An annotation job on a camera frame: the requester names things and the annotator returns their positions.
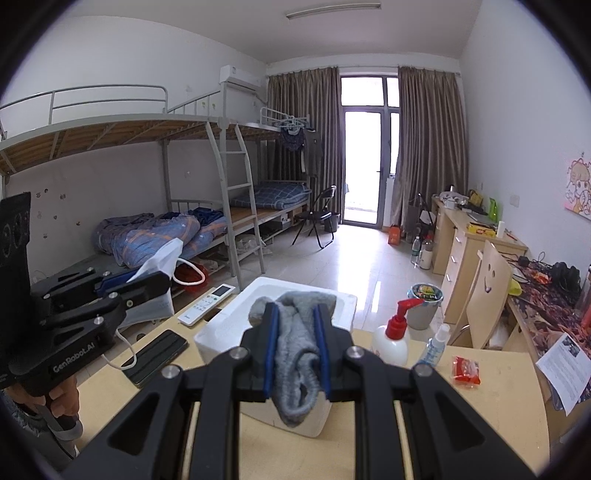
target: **human hand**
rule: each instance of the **human hand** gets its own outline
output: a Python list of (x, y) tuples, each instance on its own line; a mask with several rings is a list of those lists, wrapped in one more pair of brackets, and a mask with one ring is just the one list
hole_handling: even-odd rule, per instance
[[(37, 412), (36, 405), (45, 405), (45, 397), (33, 397), (27, 393), (22, 385), (16, 384), (5, 389), (5, 392), (15, 403), (25, 405), (30, 410)], [(62, 415), (76, 415), (80, 410), (80, 399), (76, 387), (76, 377), (64, 380), (56, 388), (49, 392), (51, 398), (51, 413), (55, 418)]]

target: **trash can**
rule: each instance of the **trash can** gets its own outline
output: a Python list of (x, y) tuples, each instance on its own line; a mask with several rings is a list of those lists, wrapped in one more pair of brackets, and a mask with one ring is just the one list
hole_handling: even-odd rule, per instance
[(340, 213), (332, 212), (330, 218), (327, 218), (324, 221), (324, 231), (330, 232), (332, 228), (332, 232), (336, 232), (339, 229), (339, 220), (340, 220)]
[(410, 288), (407, 296), (409, 299), (423, 299), (422, 305), (413, 307), (407, 312), (408, 326), (415, 330), (426, 330), (443, 301), (443, 292), (435, 285), (417, 283)]

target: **red pump dispenser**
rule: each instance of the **red pump dispenser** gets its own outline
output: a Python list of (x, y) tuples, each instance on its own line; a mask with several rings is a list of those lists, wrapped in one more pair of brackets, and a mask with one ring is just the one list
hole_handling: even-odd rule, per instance
[(422, 299), (408, 299), (408, 300), (400, 300), (398, 302), (398, 311), (396, 315), (394, 315), (388, 321), (388, 326), (386, 327), (386, 337), (390, 340), (400, 340), (404, 337), (404, 333), (406, 332), (407, 322), (406, 322), (406, 313), (413, 307), (416, 307), (423, 303)]

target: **pump bottle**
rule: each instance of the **pump bottle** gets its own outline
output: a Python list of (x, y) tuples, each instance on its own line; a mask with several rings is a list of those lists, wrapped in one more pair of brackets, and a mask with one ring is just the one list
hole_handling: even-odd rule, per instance
[(385, 363), (405, 367), (408, 361), (408, 332), (406, 313), (409, 309), (423, 303), (422, 299), (408, 299), (398, 302), (398, 311), (387, 325), (374, 331), (371, 351)]

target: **black trash bin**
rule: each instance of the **black trash bin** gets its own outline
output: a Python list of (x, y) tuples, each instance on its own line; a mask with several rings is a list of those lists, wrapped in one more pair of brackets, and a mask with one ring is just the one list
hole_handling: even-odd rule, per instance
[(325, 232), (336, 232), (339, 229), (340, 213), (332, 212), (330, 218), (324, 221)]

